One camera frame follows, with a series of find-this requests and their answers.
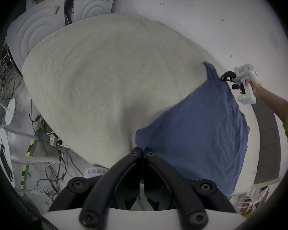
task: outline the gray headboard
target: gray headboard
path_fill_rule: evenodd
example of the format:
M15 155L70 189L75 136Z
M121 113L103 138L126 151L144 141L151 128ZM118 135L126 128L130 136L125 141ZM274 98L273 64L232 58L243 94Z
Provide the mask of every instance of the gray headboard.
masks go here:
M273 111L260 98L252 106L260 132L260 152L254 186L263 187L280 180L280 135Z

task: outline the sticker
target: sticker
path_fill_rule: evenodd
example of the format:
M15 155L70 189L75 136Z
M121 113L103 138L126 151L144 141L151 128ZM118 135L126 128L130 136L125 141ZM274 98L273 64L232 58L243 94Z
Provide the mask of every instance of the sticker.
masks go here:
M57 14L58 11L59 11L59 9L60 9L60 7L61 7L61 6L57 6L57 5L53 6L53 8L52 8L53 14Z

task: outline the wrinkled fabric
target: wrinkled fabric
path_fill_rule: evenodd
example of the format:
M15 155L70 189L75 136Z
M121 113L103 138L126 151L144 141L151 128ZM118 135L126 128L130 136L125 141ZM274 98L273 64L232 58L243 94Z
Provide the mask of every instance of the wrinkled fabric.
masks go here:
M248 144L249 127L230 88L204 62L207 80L146 128L136 144L152 148L183 177L216 183L234 192Z

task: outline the washing machine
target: washing machine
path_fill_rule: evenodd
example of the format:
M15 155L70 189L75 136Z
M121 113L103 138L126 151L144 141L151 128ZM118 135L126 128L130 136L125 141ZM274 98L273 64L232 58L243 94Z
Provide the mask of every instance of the washing machine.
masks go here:
M111 13L113 0L74 0L73 22Z
M8 54L18 73L30 51L65 26L65 0L45 0L19 16L6 33Z

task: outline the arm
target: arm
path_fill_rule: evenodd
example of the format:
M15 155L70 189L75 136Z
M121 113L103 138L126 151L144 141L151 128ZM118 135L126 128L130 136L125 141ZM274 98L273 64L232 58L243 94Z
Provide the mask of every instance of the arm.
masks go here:
M288 101L266 90L252 78L246 79L246 85L248 84L252 86L254 95L261 98L283 122L285 134L288 138Z
M261 98L263 102L280 118L283 124L285 124L288 115L288 101L271 93L269 90L266 90L252 78L246 80L246 86L248 84L252 86L254 95Z

